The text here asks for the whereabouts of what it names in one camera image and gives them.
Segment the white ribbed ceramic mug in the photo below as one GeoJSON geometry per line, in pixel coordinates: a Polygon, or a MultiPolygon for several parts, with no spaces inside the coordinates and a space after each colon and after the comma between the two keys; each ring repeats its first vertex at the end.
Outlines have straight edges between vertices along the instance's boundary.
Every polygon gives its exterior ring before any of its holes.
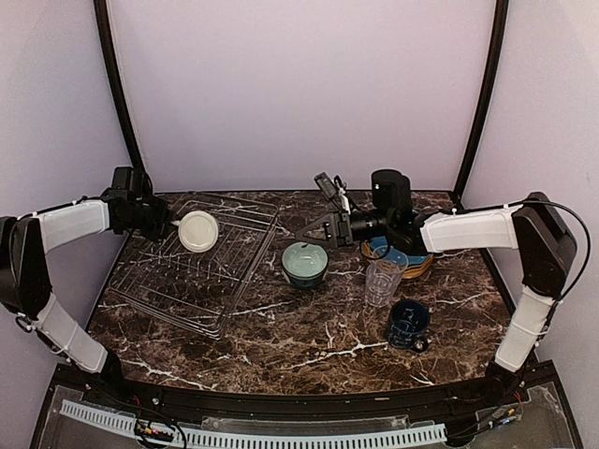
{"type": "Polygon", "coordinates": [[[219,224],[206,211],[186,213],[178,226],[178,237],[182,246],[192,253],[206,253],[219,238],[219,224]]]}

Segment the dark blue ceramic mug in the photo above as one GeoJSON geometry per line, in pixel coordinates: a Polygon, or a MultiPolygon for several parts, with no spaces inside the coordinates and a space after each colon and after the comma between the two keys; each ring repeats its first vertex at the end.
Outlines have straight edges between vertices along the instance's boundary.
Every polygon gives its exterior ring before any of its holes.
{"type": "Polygon", "coordinates": [[[387,320],[387,343],[395,349],[424,353],[429,347],[426,332],[430,320],[430,312],[422,303],[407,299],[396,302],[387,320]]]}

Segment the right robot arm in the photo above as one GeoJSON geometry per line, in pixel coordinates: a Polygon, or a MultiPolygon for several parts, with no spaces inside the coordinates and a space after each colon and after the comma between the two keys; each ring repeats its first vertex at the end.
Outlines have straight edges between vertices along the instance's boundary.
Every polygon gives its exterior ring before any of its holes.
{"type": "Polygon", "coordinates": [[[522,200],[478,209],[416,211],[409,178],[389,168],[372,173],[368,209],[359,207],[343,183],[327,173],[316,175],[314,182],[325,199],[339,207],[298,230],[299,241],[340,248],[383,237],[410,256],[458,250],[513,253],[522,274],[520,297],[493,357],[499,369],[477,387],[484,404],[500,404],[514,389],[509,372],[524,366],[577,282],[570,275],[577,240],[562,217],[572,210],[533,192],[522,200]]]}

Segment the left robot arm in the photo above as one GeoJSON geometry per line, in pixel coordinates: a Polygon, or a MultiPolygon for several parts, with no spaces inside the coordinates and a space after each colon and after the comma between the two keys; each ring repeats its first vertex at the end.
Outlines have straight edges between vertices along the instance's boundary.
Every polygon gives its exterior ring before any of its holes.
{"type": "Polygon", "coordinates": [[[215,249],[193,254],[183,248],[175,231],[159,243],[131,232],[121,253],[96,233],[79,243],[71,233],[56,238],[49,219],[70,209],[65,204],[15,220],[1,220],[1,299],[17,319],[31,325],[46,355],[26,355],[6,345],[1,349],[1,378],[17,375],[49,376],[58,359],[77,367],[91,363],[99,375],[95,392],[112,408],[132,399],[131,385],[122,380],[121,358],[96,334],[89,335],[72,318],[74,298],[83,295],[85,308],[99,293],[99,279],[107,277],[108,293],[121,300],[121,311],[140,310],[139,324],[151,320],[173,331],[165,339],[203,336],[220,339],[234,317],[240,297],[271,241],[282,243],[293,230],[324,211],[325,202],[314,191],[255,191],[225,194],[189,193],[165,196],[180,214],[208,208],[220,222],[215,249]]]}

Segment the green ribbed ceramic bowl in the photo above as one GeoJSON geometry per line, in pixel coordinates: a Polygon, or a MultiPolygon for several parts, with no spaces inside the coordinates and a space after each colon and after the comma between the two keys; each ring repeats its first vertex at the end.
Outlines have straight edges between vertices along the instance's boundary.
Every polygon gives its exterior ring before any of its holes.
{"type": "Polygon", "coordinates": [[[324,281],[329,257],[319,245],[295,242],[284,250],[282,266],[289,285],[299,289],[313,289],[324,281]]]}

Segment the blue polka dot plate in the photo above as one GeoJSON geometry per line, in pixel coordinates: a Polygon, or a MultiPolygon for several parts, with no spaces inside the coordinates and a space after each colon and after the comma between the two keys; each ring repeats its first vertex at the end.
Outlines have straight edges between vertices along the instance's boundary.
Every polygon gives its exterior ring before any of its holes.
{"type": "MultiPolygon", "coordinates": [[[[375,237],[367,242],[362,243],[362,251],[370,256],[376,257],[382,255],[387,249],[387,238],[386,237],[375,237]]],[[[408,269],[424,269],[433,260],[434,255],[429,253],[427,255],[408,255],[391,246],[385,256],[386,260],[392,260],[394,262],[406,262],[408,269]]]]}

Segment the clear plastic tumbler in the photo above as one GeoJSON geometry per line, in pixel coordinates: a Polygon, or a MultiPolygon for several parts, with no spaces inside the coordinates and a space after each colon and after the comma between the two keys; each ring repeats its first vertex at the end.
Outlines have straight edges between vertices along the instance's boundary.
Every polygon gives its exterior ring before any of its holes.
{"type": "Polygon", "coordinates": [[[378,259],[366,269],[365,302],[380,308],[395,297],[403,274],[408,267],[406,260],[378,259]]]}

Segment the black aluminium front rail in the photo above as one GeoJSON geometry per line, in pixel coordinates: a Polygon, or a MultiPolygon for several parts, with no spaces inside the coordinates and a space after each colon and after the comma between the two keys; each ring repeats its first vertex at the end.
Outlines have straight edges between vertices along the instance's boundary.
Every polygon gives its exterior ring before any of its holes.
{"type": "Polygon", "coordinates": [[[474,422],[486,409],[516,403],[516,394],[529,398],[528,388],[557,379],[551,362],[527,368],[521,381],[509,393],[485,393],[487,382],[473,379],[453,384],[417,387],[374,393],[332,395],[261,395],[200,391],[167,385],[125,380],[126,394],[102,384],[78,369],[59,365],[46,391],[40,415],[59,411],[61,393],[72,394],[94,404],[112,406],[119,411],[139,411],[143,418],[164,415],[181,421],[198,422],[204,417],[256,420],[337,420],[406,414],[412,420],[430,418],[440,422],[474,422]]]}

